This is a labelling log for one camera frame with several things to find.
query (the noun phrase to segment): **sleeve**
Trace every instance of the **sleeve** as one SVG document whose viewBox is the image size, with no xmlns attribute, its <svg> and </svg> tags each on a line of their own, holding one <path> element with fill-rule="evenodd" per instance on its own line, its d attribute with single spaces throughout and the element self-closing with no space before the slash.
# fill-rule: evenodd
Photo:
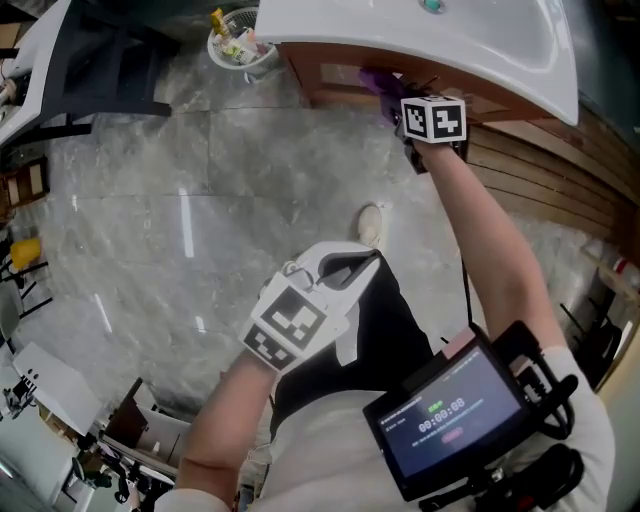
<svg viewBox="0 0 640 512">
<path fill-rule="evenodd" d="M 155 512 L 230 512 L 225 503 L 213 494 L 197 489 L 176 489 L 162 495 L 155 503 Z"/>
<path fill-rule="evenodd" d="M 558 380 L 569 374 L 578 377 L 578 388 L 570 398 L 575 425 L 564 443 L 579 451 L 584 462 L 584 475 L 578 487 L 549 510 L 601 512 L 606 508 L 615 454 L 609 416 L 568 348 L 553 347 L 545 350 L 544 355 Z M 534 434 L 511 452 L 509 468 L 521 471 L 558 442 L 542 434 Z"/>
</svg>

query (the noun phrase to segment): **screen display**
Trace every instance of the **screen display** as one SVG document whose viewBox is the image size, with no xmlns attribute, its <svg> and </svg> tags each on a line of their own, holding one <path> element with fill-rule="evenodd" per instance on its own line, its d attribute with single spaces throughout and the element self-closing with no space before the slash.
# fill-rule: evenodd
<svg viewBox="0 0 640 512">
<path fill-rule="evenodd" d="M 521 406 L 487 355 L 461 361 L 378 421 L 405 477 L 475 443 Z"/>
</svg>

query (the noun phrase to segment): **sink countertop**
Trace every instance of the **sink countertop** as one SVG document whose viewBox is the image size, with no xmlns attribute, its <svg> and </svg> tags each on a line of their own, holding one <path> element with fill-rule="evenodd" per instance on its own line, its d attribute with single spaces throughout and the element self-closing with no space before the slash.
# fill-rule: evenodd
<svg viewBox="0 0 640 512">
<path fill-rule="evenodd" d="M 578 120 L 573 46 L 561 0 L 262 0 L 256 36 L 391 50 L 472 73 Z"/>
</svg>

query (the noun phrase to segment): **wooden cabinet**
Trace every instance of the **wooden cabinet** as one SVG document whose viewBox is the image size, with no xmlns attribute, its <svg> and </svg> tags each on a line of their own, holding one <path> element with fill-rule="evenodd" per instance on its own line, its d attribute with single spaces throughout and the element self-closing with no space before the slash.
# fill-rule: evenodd
<svg viewBox="0 0 640 512">
<path fill-rule="evenodd" d="M 363 46 L 282 43 L 278 52 L 293 72 L 308 106 L 324 103 L 377 104 L 359 82 L 361 68 L 400 73 L 407 83 L 462 97 L 470 122 L 553 117 L 540 107 L 471 73 L 411 55 Z"/>
</svg>

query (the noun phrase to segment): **black pants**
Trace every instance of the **black pants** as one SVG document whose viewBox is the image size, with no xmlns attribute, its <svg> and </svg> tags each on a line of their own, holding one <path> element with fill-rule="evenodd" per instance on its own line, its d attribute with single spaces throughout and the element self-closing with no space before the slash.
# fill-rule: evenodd
<svg viewBox="0 0 640 512">
<path fill-rule="evenodd" d="M 332 343 L 285 375 L 276 389 L 271 435 L 291 414 L 351 389 L 387 391 L 433 357 L 386 260 L 359 301 L 358 359 L 341 366 Z"/>
</svg>

